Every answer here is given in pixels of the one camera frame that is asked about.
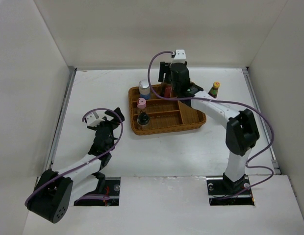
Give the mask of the pink-capped spice shaker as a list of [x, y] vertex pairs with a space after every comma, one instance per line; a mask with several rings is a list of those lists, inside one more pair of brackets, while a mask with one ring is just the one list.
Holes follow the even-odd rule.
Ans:
[[147, 101], [141, 97], [141, 98], [137, 99], [136, 104], [137, 104], [138, 109], [145, 109], [147, 106]]

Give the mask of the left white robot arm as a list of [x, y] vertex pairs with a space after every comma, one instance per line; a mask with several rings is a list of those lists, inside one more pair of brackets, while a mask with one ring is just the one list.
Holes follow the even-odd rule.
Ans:
[[125, 120], [121, 109], [103, 108], [104, 117], [99, 117], [99, 108], [87, 112], [82, 121], [88, 129], [95, 131], [90, 150], [76, 163], [64, 169], [44, 171], [33, 193], [26, 199], [26, 208], [55, 224], [67, 212], [69, 206], [80, 202], [101, 201], [106, 204], [115, 197], [109, 195], [103, 170], [109, 163], [120, 137], [114, 130], [123, 127]]

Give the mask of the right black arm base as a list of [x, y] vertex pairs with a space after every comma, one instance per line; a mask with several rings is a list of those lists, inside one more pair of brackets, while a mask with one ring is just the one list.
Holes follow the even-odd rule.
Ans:
[[206, 179], [209, 204], [211, 206], [254, 206], [250, 181], [247, 176], [232, 183], [221, 177]]

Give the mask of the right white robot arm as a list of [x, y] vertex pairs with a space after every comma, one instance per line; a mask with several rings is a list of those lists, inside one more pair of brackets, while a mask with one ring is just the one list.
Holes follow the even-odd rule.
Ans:
[[249, 109], [238, 111], [218, 103], [202, 87], [191, 82], [186, 62], [160, 62], [158, 81], [171, 85], [180, 102], [205, 113], [225, 128], [229, 158], [222, 186], [225, 192], [235, 193], [243, 184], [245, 163], [259, 139], [253, 112]]

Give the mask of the yellow-capped red sauce bottle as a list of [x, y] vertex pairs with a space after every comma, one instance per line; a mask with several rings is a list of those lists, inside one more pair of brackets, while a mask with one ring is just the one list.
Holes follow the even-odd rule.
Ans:
[[218, 90], [220, 87], [220, 83], [219, 82], [214, 82], [211, 89], [209, 90], [208, 94], [213, 97], [216, 98], [218, 95]]

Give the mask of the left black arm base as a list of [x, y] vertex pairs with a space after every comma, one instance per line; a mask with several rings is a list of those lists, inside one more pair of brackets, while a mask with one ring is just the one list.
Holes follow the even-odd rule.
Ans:
[[93, 174], [97, 179], [97, 186], [94, 190], [89, 190], [74, 201], [74, 206], [99, 206], [110, 207], [119, 206], [119, 196], [121, 189], [121, 178], [107, 178], [102, 173]]

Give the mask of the black-capped shaker blue label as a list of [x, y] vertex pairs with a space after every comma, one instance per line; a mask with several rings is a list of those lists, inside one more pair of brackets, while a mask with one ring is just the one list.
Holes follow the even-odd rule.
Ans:
[[147, 80], [141, 80], [138, 84], [139, 94], [141, 98], [149, 100], [151, 98], [151, 89]]

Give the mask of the black-capped pepper grinder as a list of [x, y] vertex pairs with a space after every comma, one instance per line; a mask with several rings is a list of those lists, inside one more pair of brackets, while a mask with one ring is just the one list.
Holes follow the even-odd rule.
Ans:
[[137, 127], [139, 130], [143, 130], [148, 126], [150, 122], [150, 116], [146, 112], [141, 112], [137, 118]]

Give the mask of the tall black-capped sauce bottle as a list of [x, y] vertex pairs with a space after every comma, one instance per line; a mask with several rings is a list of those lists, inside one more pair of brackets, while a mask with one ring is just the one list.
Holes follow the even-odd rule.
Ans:
[[171, 98], [172, 95], [172, 85], [170, 83], [161, 83], [161, 93], [160, 96], [164, 98]]

